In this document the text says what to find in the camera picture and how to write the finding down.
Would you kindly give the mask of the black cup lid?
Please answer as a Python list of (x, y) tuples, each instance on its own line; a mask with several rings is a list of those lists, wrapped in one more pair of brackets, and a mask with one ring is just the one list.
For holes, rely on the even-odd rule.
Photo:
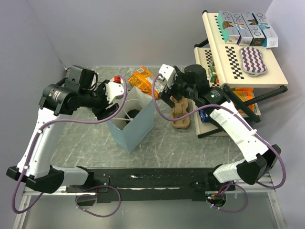
[(137, 109), (132, 109), (125, 113), (125, 122), (128, 124), (130, 121), (132, 121), (139, 113), (140, 111)]

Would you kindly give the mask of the blue white paper bag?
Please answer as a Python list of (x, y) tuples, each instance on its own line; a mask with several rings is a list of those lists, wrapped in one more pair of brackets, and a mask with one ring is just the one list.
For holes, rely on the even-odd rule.
[[(125, 122), (125, 113), (137, 109), (140, 112), (128, 124)], [(131, 153), (154, 126), (154, 105), (150, 95), (144, 94), (137, 87), (132, 88), (127, 95), (122, 110), (110, 121), (107, 126), (113, 140), (126, 152)]]

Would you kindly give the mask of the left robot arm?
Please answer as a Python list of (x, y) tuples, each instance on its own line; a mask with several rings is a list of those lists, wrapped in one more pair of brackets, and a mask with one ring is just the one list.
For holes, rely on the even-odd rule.
[(51, 159), (65, 123), (77, 122), (71, 116), (78, 108), (90, 108), (97, 118), (95, 124), (107, 122), (121, 111), (123, 104), (114, 101), (126, 100), (126, 79), (121, 76), (118, 82), (93, 84), (97, 79), (95, 71), (74, 65), (63, 79), (43, 90), (28, 148), (20, 162), (8, 168), (8, 177), (41, 193), (54, 193), (61, 186), (78, 186), (84, 192), (93, 189), (92, 170), (81, 166), (56, 167), (51, 165)]

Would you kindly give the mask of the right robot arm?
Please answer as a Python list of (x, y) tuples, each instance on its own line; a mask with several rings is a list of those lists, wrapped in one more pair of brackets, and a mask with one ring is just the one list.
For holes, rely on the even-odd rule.
[(270, 145), (239, 114), (236, 105), (239, 98), (226, 93), (219, 87), (211, 87), (206, 70), (198, 64), (188, 66), (184, 72), (177, 66), (162, 64), (154, 82), (161, 80), (163, 90), (158, 97), (174, 108), (174, 101), (191, 99), (199, 110), (203, 110), (210, 122), (225, 131), (243, 154), (243, 160), (218, 166), (208, 178), (209, 187), (219, 190), (226, 182), (242, 180), (253, 185), (271, 170), (279, 157), (281, 149)]

